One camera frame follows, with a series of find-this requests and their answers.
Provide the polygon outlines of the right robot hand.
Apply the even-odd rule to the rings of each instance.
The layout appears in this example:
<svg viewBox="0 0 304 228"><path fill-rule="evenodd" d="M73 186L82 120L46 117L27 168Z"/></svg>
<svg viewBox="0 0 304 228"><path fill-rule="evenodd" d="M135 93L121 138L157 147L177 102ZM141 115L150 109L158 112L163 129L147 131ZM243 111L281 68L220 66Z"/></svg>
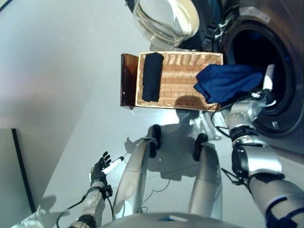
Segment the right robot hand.
<svg viewBox="0 0 304 228"><path fill-rule="evenodd" d="M257 101L259 107L271 107L277 103L276 95L273 92L274 71L275 64L268 65L263 79L262 90L251 93L251 97Z"/></svg>

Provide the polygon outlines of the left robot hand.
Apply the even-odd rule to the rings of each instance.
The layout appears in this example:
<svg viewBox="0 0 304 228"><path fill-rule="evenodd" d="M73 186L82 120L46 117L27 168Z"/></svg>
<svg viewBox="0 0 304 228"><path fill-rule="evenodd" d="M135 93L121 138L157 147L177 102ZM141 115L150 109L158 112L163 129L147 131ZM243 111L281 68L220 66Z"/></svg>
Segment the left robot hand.
<svg viewBox="0 0 304 228"><path fill-rule="evenodd" d="M107 186L107 175L113 171L118 165L124 161L124 157L120 156L112 161L108 151L104 152L97 163L95 163L90 171L90 184L102 183L102 186Z"/></svg>

